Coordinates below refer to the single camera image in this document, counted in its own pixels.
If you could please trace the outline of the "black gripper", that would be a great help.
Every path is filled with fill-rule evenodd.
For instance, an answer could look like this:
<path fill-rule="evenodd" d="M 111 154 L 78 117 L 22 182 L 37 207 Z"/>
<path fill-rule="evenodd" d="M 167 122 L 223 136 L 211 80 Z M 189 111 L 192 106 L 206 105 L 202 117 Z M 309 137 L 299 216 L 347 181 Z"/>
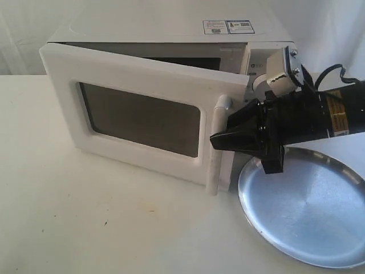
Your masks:
<path fill-rule="evenodd" d="M 215 150 L 233 151 L 260 158 L 266 174 L 283 172 L 285 145 L 328 137 L 320 97 L 315 92 L 299 91 L 277 97 L 265 92 L 263 108 L 266 154 L 260 157 L 261 103 L 251 100 L 228 117 L 226 129 L 210 136 Z"/>

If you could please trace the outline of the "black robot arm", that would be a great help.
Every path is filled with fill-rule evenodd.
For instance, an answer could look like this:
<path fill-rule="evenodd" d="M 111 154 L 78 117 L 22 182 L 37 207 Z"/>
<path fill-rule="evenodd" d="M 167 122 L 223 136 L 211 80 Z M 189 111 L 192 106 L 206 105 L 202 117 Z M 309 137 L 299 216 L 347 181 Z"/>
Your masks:
<path fill-rule="evenodd" d="M 228 117 L 210 136 L 214 149 L 261 160 L 266 174 L 283 172 L 285 145 L 364 132 L 364 82 L 327 91 L 272 91 Z"/>

